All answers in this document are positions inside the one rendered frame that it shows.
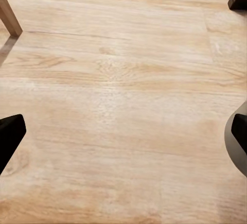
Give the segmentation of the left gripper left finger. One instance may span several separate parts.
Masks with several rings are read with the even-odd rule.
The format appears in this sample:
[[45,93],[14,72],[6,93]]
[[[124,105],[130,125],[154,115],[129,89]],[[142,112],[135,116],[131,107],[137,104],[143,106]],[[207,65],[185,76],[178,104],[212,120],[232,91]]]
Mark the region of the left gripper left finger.
[[26,134],[22,114],[0,119],[0,175]]

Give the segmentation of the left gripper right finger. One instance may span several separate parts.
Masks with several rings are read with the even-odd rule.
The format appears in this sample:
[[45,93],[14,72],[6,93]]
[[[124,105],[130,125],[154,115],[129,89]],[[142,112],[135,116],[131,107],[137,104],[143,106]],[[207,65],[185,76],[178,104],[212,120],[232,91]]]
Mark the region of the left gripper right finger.
[[247,115],[235,114],[231,132],[247,154]]

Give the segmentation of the trash can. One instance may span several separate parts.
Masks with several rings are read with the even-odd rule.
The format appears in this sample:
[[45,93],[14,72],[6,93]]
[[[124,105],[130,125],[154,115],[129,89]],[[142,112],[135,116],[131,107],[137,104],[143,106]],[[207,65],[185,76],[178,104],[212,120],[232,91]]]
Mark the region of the trash can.
[[247,154],[231,132],[233,119],[235,114],[247,115],[247,101],[245,101],[237,110],[229,117],[224,131],[224,140],[228,155],[237,169],[247,177]]

